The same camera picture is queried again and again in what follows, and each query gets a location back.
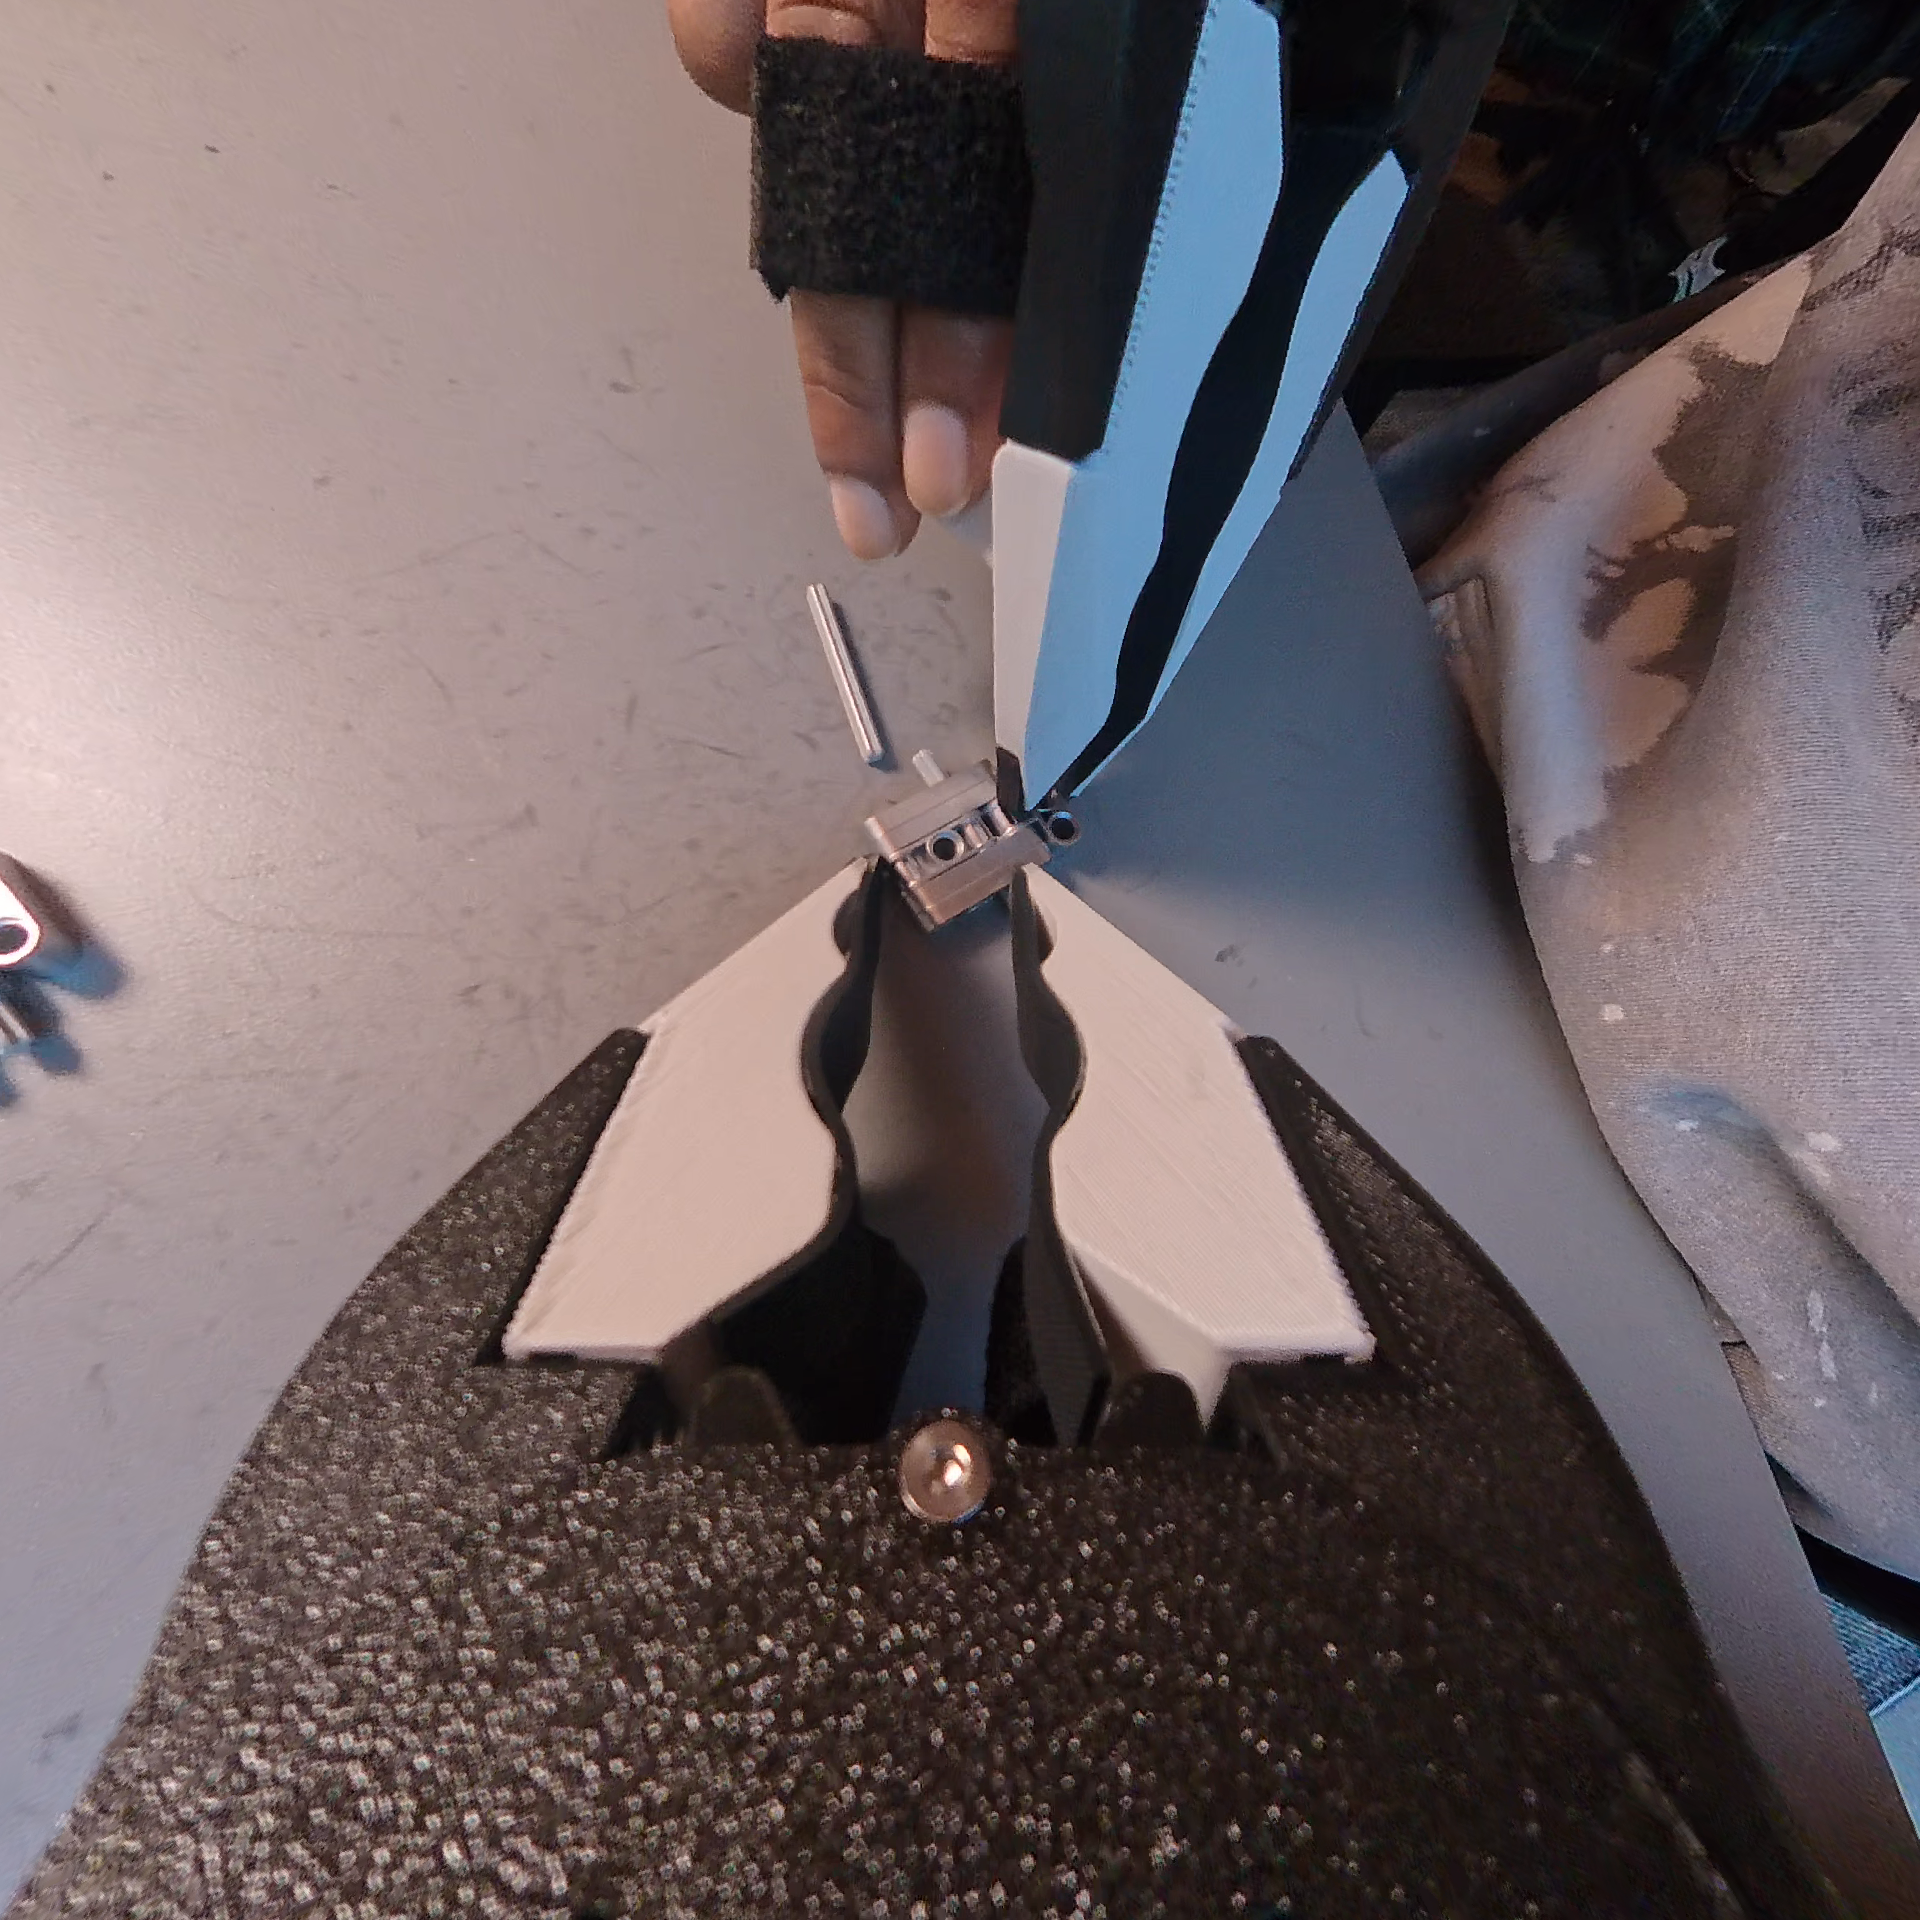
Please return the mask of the person's right hand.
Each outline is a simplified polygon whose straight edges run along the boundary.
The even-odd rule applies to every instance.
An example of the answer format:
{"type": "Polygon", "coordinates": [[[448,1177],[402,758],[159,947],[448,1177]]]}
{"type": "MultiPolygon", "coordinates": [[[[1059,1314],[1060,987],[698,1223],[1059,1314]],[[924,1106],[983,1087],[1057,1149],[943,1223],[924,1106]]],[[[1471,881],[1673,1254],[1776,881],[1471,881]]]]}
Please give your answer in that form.
{"type": "MultiPolygon", "coordinates": [[[[746,111],[761,37],[893,46],[1007,65],[1015,1],[669,1],[680,57],[721,105],[746,111]]],[[[913,544],[924,517],[973,504],[1002,442],[1015,328],[931,306],[793,293],[807,429],[832,517],[857,559],[913,544]]]]}

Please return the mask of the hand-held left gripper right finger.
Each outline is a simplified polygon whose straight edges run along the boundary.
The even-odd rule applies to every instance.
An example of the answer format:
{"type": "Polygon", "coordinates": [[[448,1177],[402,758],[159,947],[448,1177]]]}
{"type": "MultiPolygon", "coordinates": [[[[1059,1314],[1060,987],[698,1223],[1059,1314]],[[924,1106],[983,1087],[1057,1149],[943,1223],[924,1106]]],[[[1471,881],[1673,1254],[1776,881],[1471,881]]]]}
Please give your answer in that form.
{"type": "Polygon", "coordinates": [[[1369,1361],[1242,1031],[1044,871],[1015,887],[1027,1066],[1048,1102],[1025,1309],[1057,1432],[1183,1378],[1204,1421],[1243,1361],[1369,1361]]]}

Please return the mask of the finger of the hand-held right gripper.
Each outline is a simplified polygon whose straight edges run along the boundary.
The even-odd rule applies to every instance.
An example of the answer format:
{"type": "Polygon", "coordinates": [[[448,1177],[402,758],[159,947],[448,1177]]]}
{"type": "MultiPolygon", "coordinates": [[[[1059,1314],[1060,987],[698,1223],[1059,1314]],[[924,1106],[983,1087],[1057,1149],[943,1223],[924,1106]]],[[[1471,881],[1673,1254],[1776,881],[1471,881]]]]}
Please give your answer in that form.
{"type": "Polygon", "coordinates": [[[994,730],[1025,803],[1116,707],[1189,411],[1280,197],[1252,1],[1020,7],[1031,216],[992,466],[994,730]]]}
{"type": "Polygon", "coordinates": [[[1098,730],[1051,779],[1068,798],[1162,703],[1261,535],[1328,408],[1408,181],[1396,157],[1297,157],[1252,277],[1201,374],[1170,450],[1169,480],[1147,490],[1144,529],[1120,541],[1141,581],[1120,582],[1120,635],[1098,730]]]}

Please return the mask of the chrome beam assembly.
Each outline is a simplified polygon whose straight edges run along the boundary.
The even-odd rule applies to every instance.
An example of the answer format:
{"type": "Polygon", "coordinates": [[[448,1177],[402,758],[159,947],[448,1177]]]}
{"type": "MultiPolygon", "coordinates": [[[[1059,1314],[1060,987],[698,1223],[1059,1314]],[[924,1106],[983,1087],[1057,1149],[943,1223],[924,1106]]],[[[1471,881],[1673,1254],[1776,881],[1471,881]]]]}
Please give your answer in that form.
{"type": "Polygon", "coordinates": [[[3,1054],[56,1031],[43,970],[68,946],[53,897],[18,858],[3,851],[3,1054]]]}

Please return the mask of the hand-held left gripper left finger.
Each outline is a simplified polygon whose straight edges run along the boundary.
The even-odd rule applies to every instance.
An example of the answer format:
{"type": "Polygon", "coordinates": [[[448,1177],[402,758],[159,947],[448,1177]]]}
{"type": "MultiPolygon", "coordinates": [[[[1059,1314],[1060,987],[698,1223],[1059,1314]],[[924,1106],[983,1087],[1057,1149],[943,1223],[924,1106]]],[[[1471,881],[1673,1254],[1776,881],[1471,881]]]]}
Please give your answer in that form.
{"type": "Polygon", "coordinates": [[[658,1359],[848,1225],[881,899],[879,865],[850,861],[647,1019],[507,1359],[658,1359]]]}

